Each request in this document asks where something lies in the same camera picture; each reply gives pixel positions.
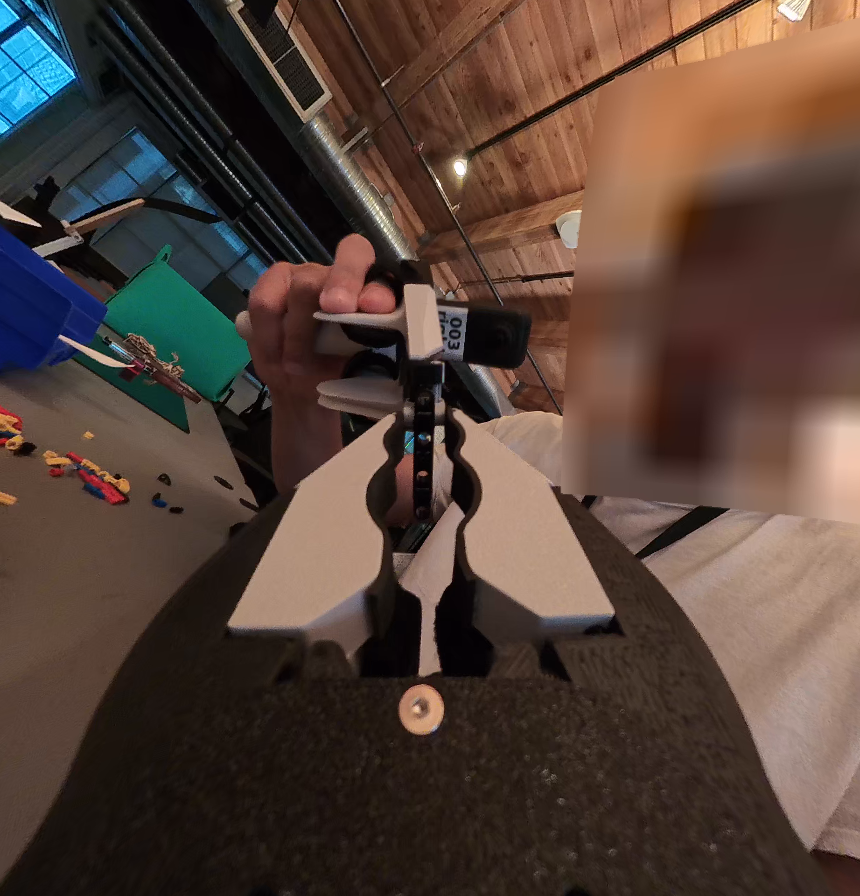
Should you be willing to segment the scattered black toy pieces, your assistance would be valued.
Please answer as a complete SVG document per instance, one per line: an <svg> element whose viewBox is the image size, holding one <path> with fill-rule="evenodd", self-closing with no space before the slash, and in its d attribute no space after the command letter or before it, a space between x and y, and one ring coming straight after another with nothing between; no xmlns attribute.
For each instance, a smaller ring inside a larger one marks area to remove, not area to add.
<svg viewBox="0 0 860 896"><path fill-rule="evenodd" d="M231 490L231 491L234 490L233 483L230 482L229 480L227 480L226 478L224 478L222 476L214 475L214 476L212 476L212 479L218 486L220 486L224 489L227 489L227 490ZM172 478L167 473L158 474L156 477L156 481L166 488L173 487ZM259 506L256 503L249 501L244 497L238 497L237 501L241 507L243 507L249 511L256 512L257 510L259 510ZM186 507L184 505L172 504L171 501L168 501L166 499L166 497L164 496L163 491L155 492L150 499L150 503L154 508L167 509L168 513L174 514L174 515L181 515L181 514L184 514L186 511Z"/></svg>

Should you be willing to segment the white air vent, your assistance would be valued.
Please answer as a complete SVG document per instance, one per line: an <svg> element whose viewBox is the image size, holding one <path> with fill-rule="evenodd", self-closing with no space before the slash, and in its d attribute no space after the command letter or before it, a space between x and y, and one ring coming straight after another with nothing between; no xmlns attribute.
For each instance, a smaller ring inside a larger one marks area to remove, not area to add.
<svg viewBox="0 0 860 896"><path fill-rule="evenodd" d="M332 95L293 34L289 16L271 1L226 2L225 9L293 112L305 125L310 123Z"/></svg>

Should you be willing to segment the person's right hand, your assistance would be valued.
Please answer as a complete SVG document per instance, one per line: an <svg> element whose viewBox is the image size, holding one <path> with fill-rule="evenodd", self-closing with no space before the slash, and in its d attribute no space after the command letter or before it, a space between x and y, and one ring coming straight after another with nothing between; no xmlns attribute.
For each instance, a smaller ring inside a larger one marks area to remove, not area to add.
<svg viewBox="0 0 860 896"><path fill-rule="evenodd" d="M284 424L319 409L317 386L339 379L346 366L342 357L315 351L321 324L315 313L383 315L395 310L393 291L368 282L375 261L371 243L352 234L338 244L331 265L277 263L252 289L248 346L267 386L273 422Z"/></svg>

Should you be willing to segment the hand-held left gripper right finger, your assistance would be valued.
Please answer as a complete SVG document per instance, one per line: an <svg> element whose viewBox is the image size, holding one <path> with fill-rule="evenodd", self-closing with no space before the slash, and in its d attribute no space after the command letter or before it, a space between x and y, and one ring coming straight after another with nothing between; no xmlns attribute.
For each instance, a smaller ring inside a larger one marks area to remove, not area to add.
<svg viewBox="0 0 860 896"><path fill-rule="evenodd" d="M462 519L435 614L442 675L485 677L507 648L609 633L615 606L550 479L462 411L445 430Z"/></svg>

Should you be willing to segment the person's white shirt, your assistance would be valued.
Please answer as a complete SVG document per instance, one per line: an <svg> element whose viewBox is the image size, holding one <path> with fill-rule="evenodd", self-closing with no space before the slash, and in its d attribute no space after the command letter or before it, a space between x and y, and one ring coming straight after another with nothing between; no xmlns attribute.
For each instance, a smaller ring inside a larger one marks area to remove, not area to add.
<svg viewBox="0 0 860 896"><path fill-rule="evenodd" d="M860 894L860 525L728 510L643 560L705 641L836 894Z"/></svg>

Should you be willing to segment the blue lit window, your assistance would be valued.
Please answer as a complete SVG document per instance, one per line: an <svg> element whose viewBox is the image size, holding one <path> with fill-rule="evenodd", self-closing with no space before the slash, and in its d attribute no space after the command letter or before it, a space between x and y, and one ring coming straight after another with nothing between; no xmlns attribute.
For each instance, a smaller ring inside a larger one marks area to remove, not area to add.
<svg viewBox="0 0 860 896"><path fill-rule="evenodd" d="M76 81L50 2L0 1L0 138Z"/></svg>
<svg viewBox="0 0 860 896"><path fill-rule="evenodd" d="M56 218L73 222L109 203L156 199L216 215L184 173L137 128L68 181L51 205ZM91 246L130 277L165 245L170 266L201 292L224 276L244 292L266 270L263 259L223 219L206 223L169 210L143 208L97 230Z"/></svg>

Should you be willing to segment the silver ventilation duct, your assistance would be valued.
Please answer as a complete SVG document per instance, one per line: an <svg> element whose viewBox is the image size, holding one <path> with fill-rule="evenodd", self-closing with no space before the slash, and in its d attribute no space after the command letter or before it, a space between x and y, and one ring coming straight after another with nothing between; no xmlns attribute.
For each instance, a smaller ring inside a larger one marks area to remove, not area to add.
<svg viewBox="0 0 860 896"><path fill-rule="evenodd" d="M304 124L300 140L316 175L323 178L352 228L371 241L378 259L386 263L416 260L413 246L383 194L361 165L344 151L328 115L320 112ZM486 419L517 413L488 367L462 361L455 361L450 367L452 373L447 375L447 381L463 386Z"/></svg>

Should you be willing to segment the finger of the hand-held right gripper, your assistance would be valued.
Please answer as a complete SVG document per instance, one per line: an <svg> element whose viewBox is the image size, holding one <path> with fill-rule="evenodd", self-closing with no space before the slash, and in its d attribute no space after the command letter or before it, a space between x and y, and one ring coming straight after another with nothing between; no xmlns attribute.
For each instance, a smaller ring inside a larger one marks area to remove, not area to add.
<svg viewBox="0 0 860 896"><path fill-rule="evenodd" d="M443 352L443 339L434 287L404 285L403 308L409 360L424 363L439 357Z"/></svg>

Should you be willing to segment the pile of colourful toy bricks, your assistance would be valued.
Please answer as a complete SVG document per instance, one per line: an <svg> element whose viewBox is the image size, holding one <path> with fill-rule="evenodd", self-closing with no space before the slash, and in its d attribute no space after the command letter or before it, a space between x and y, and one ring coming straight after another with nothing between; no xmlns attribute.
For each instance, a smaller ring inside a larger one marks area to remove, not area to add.
<svg viewBox="0 0 860 896"><path fill-rule="evenodd" d="M82 490L110 506L130 501L131 484L125 476L114 475L87 456L73 451L41 450L25 435L21 416L0 405L0 452L13 457L37 457L51 478L75 476Z"/></svg>

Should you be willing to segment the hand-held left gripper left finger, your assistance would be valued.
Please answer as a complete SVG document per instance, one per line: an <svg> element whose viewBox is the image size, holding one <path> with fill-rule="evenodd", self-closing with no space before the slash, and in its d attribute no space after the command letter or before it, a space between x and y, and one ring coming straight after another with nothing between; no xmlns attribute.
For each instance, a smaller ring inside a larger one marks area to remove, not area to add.
<svg viewBox="0 0 860 896"><path fill-rule="evenodd" d="M300 482L227 621L230 636L331 642L362 671L402 674L387 514L398 497L393 413Z"/></svg>

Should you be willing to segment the green plastic bin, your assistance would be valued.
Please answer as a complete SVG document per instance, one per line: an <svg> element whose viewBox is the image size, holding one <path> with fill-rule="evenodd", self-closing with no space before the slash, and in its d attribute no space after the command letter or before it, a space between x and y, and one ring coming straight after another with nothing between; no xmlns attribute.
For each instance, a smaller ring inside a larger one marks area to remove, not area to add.
<svg viewBox="0 0 860 896"><path fill-rule="evenodd" d="M106 303L103 323L125 344L133 334L143 337L161 361L180 365L184 385L204 400L220 401L242 375L251 355L234 322L170 265L171 254L172 247L164 245L115 293ZM187 409L191 402L181 395L145 374L123 380L121 370L84 354L72 360L189 433Z"/></svg>

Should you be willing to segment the black white toy beam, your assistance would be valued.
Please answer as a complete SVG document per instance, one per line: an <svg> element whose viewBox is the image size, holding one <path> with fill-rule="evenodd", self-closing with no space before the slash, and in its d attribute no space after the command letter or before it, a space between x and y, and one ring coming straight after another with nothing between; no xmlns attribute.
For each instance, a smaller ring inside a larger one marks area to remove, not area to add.
<svg viewBox="0 0 860 896"><path fill-rule="evenodd" d="M427 521L433 510L433 462L436 395L433 387L413 397L413 515Z"/></svg>

